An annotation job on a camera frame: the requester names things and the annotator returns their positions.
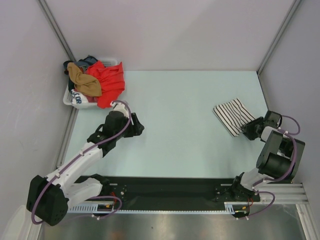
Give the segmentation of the black white striped tank top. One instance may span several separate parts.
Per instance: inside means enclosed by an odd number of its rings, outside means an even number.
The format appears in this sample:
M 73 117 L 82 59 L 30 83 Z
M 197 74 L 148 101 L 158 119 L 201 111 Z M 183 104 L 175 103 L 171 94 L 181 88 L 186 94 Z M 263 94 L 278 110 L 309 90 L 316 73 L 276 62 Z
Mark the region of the black white striped tank top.
M 242 127 L 256 119 L 239 98 L 217 104 L 212 111 L 232 137 L 238 137 Z

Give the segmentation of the tan brown garment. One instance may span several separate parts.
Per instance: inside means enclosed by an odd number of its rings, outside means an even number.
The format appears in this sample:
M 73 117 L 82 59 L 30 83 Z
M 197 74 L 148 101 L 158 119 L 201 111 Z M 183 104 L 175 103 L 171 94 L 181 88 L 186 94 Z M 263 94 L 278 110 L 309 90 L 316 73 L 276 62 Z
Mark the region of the tan brown garment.
M 67 71 L 70 80 L 74 83 L 74 88 L 90 97 L 101 97 L 102 88 L 97 78 L 83 73 L 82 70 L 73 62 L 67 64 Z

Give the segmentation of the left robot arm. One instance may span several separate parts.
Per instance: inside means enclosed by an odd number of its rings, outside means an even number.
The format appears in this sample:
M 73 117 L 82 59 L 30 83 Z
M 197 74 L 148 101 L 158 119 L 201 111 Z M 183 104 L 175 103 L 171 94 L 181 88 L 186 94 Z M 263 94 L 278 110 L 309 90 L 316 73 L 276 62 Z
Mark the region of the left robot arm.
M 144 129 L 136 113 L 112 110 L 70 162 L 45 177 L 37 175 L 31 180 L 26 203 L 31 222 L 55 226 L 70 208 L 86 200 L 112 199 L 118 205 L 112 207 L 113 212 L 120 210 L 123 201 L 111 193 L 108 179 L 93 174 L 81 183 L 76 180 L 115 148 L 118 140 L 140 136 Z

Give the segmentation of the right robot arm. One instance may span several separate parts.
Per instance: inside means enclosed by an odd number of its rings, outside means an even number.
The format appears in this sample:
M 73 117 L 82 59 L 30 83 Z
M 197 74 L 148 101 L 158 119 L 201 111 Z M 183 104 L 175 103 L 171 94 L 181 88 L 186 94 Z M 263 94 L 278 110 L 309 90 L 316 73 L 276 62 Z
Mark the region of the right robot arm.
M 268 183 L 291 181 L 299 168 L 305 142 L 295 139 L 301 126 L 291 116 L 267 111 L 241 127 L 248 140 L 260 139 L 264 146 L 251 171 L 236 176 L 230 187 L 231 196 L 242 201 L 253 197 Z

